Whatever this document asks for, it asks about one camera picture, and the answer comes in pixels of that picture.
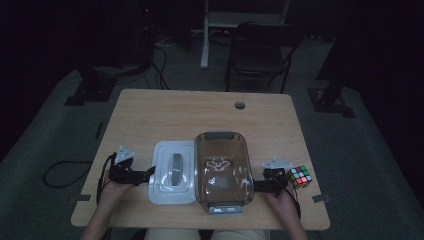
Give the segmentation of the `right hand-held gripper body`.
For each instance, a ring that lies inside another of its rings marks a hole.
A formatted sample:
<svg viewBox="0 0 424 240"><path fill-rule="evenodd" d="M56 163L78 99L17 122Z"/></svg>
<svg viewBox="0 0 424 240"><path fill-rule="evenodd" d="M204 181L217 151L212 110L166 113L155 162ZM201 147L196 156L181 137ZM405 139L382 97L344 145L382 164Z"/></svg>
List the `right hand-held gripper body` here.
<svg viewBox="0 0 424 240"><path fill-rule="evenodd" d="M290 169L293 164L289 161L273 157L270 161L263 163L263 175L271 192L280 194L288 186L288 178L286 170Z"/></svg>

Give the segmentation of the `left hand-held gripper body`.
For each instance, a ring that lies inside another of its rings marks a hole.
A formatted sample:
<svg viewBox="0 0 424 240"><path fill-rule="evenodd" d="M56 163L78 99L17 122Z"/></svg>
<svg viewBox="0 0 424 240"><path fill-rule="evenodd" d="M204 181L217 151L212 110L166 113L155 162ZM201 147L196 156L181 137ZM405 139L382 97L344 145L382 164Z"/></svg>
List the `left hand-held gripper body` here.
<svg viewBox="0 0 424 240"><path fill-rule="evenodd" d="M133 171L131 166L135 153L120 146L118 151L113 154L109 169L109 178L119 184L132 184L138 186L140 180L137 172Z"/></svg>

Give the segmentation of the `white plastic box lid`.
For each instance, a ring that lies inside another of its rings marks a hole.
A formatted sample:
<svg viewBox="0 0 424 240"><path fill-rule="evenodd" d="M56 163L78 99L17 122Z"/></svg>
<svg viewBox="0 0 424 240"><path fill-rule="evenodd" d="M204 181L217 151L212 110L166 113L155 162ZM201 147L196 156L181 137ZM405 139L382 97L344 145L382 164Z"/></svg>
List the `white plastic box lid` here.
<svg viewBox="0 0 424 240"><path fill-rule="evenodd" d="M195 198L194 142L161 141L153 152L148 198L156 205L188 205Z"/></svg>

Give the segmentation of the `colourful puzzle cube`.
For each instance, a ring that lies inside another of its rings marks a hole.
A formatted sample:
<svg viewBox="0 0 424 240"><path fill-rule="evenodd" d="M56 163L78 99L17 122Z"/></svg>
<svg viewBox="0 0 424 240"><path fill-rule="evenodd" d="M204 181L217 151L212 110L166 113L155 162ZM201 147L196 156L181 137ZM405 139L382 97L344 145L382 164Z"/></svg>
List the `colourful puzzle cube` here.
<svg viewBox="0 0 424 240"><path fill-rule="evenodd" d="M305 188L313 180L308 169L304 165L290 169L287 172L287 178L294 189Z"/></svg>

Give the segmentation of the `clear plastic storage box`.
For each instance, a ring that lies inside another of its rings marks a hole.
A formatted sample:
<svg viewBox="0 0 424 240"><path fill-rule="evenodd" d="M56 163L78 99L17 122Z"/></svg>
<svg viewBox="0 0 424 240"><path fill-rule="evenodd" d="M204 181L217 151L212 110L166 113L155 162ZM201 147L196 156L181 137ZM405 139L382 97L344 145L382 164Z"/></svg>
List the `clear plastic storage box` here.
<svg viewBox="0 0 424 240"><path fill-rule="evenodd" d="M255 195L245 138L210 131L195 139L196 200L211 215L241 214Z"/></svg>

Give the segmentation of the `person's right hand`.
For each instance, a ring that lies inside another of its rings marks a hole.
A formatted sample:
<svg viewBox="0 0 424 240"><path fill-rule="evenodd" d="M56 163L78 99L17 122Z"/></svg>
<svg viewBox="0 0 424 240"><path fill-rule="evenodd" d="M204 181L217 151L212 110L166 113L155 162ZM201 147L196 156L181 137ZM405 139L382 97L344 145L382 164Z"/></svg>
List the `person's right hand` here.
<svg viewBox="0 0 424 240"><path fill-rule="evenodd" d="M280 220L283 215L294 213L296 213L299 218L297 201L293 196L293 190L291 188L286 187L279 195L266 193L265 197Z"/></svg>

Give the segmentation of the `person's left hand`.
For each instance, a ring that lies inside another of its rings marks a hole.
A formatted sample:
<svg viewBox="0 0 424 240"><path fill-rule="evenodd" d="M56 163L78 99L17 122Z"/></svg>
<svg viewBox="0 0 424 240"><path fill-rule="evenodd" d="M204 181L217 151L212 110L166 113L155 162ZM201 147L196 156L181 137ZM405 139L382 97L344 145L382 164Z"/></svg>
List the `person's left hand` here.
<svg viewBox="0 0 424 240"><path fill-rule="evenodd" d="M131 187L132 184L121 184L111 180L109 178L109 171L106 171L98 206L101 209L113 210L122 201Z"/></svg>

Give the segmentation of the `person's legs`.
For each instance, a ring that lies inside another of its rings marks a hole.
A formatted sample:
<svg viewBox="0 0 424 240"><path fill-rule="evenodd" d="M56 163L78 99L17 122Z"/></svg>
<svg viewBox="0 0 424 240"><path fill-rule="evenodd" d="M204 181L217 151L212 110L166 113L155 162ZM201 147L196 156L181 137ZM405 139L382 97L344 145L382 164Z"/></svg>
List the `person's legs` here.
<svg viewBox="0 0 424 240"><path fill-rule="evenodd" d="M143 240L270 240L268 230L148 229Z"/></svg>

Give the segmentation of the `black stand with base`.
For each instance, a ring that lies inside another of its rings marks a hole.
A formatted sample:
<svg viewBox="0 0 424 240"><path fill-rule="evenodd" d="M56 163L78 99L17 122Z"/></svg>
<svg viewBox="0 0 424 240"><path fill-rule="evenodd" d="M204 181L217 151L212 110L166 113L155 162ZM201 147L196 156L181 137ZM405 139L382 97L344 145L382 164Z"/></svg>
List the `black stand with base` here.
<svg viewBox="0 0 424 240"><path fill-rule="evenodd" d="M106 76L91 66L77 69L82 80L73 96L67 98L66 106L83 106L86 102L108 102L117 82L116 77Z"/></svg>
<svg viewBox="0 0 424 240"><path fill-rule="evenodd" d="M308 87L307 92L313 108L319 113L338 113L345 118L355 118L353 109L342 97L346 85L343 66L348 57L343 53L343 28L349 19L357 0L325 0L322 25L326 30L324 37L332 40L333 45L318 73L318 80L327 80L325 88Z"/></svg>

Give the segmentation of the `black folding chair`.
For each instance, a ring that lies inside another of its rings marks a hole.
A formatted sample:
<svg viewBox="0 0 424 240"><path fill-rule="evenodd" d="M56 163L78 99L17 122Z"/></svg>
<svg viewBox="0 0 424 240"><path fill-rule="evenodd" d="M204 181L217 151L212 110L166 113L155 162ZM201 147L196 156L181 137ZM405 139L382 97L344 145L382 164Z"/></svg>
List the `black folding chair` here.
<svg viewBox="0 0 424 240"><path fill-rule="evenodd" d="M282 75L280 93L283 93L291 68L293 53L304 35L293 24L269 24L244 22L231 35L231 45L224 82L230 90L230 76L239 75L270 77L268 84Z"/></svg>

